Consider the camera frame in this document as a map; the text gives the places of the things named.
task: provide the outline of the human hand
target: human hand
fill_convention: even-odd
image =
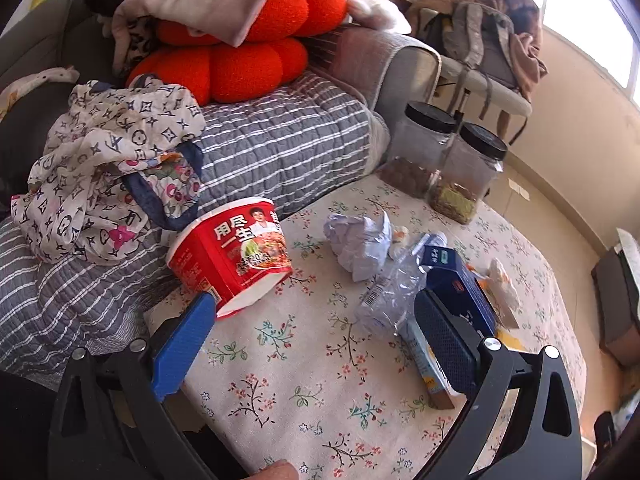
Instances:
[[[298,480],[298,472],[286,460],[278,460],[246,480]]]

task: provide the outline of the window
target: window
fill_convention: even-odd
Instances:
[[[547,27],[591,56],[640,104],[638,48],[609,0],[534,1]]]

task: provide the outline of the silver screw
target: silver screw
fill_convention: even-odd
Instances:
[[[560,357],[560,352],[555,346],[545,346],[545,354],[547,354],[552,359],[558,359]]]
[[[129,350],[136,354],[142,352],[145,348],[146,341],[144,339],[134,339],[129,345]]]
[[[74,361],[79,361],[84,359],[86,355],[86,348],[76,348],[73,352],[71,352],[71,358]]]
[[[484,346],[486,346],[489,350],[495,352],[500,349],[502,344],[495,337],[488,337],[484,340]]]

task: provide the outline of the gray quilted blanket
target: gray quilted blanket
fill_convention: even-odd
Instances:
[[[373,164],[370,114],[331,82],[305,73],[258,100],[203,109],[207,129],[199,214],[263,196],[284,218]],[[122,349],[145,333],[142,313],[177,286],[159,228],[113,267],[72,256],[37,260],[10,219],[0,224],[0,369],[56,382],[74,348]]]

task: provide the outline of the black jar lid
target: black jar lid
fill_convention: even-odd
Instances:
[[[495,160],[504,160],[509,147],[486,128],[472,123],[463,123],[460,137],[473,149]]]
[[[444,110],[420,101],[409,101],[404,114],[414,123],[441,134],[450,134],[456,126],[456,120]]]

